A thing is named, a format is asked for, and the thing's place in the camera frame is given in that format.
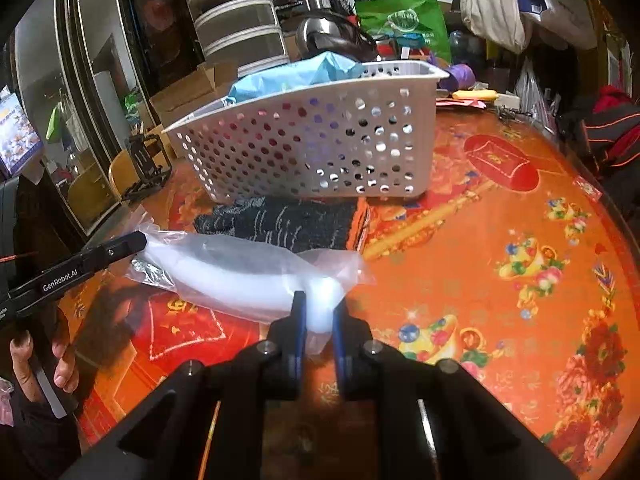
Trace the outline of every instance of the plastic bag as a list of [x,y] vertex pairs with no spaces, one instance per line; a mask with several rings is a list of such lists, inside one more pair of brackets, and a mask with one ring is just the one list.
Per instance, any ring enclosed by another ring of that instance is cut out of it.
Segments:
[[360,25],[370,34],[420,34],[436,56],[451,62],[449,35],[438,0],[358,0]]
[[146,248],[132,259],[125,276],[176,292],[198,306],[262,323],[287,316],[294,292],[303,290],[309,353],[324,348],[331,337],[334,308],[366,280],[364,263],[355,251],[294,254],[226,235],[161,231],[143,213],[139,209],[126,226],[126,232],[146,235]]
[[333,52],[323,52],[311,59],[249,74],[231,87],[227,99],[233,103],[241,103],[311,85],[355,79],[363,71],[362,64],[353,59]]
[[543,126],[542,134],[556,143],[556,125],[545,103],[545,97],[533,72],[533,64],[527,57],[516,83],[516,95],[520,98],[520,111],[530,112],[533,120]]

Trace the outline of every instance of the cardboard box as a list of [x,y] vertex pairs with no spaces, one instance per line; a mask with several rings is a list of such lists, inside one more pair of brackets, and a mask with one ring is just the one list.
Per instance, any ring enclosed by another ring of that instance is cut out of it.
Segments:
[[160,121],[169,127],[175,121],[204,105],[224,97],[238,79],[238,66],[222,62],[211,67],[198,65],[195,72],[183,77],[154,95],[150,101]]

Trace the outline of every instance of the white tote bag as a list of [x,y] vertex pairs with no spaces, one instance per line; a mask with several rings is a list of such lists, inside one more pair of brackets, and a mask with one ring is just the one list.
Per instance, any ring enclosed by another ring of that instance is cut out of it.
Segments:
[[530,34],[520,18],[518,0],[460,0],[462,20],[476,36],[521,53]]

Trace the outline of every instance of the fingernail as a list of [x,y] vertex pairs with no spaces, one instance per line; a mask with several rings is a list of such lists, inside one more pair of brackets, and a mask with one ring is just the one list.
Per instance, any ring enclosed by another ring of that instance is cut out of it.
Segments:
[[29,346],[31,344],[31,334],[28,330],[19,333],[15,339],[15,345],[18,347]]

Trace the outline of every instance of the clear plastic wrap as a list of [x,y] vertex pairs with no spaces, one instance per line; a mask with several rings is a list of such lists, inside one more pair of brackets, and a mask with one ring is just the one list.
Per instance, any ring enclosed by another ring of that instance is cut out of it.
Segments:
[[558,142],[556,124],[546,106],[536,73],[533,72],[533,63],[528,57],[522,65],[515,93],[520,98],[520,111],[530,112],[532,119],[542,126],[542,134],[553,143]]
[[363,260],[355,251],[316,249],[294,254],[226,235],[161,231],[140,211],[126,230],[144,233],[147,244],[125,276],[176,292],[198,306],[270,323],[286,316],[294,292],[303,290],[310,353],[320,352],[331,337],[333,310],[344,295],[367,281]]

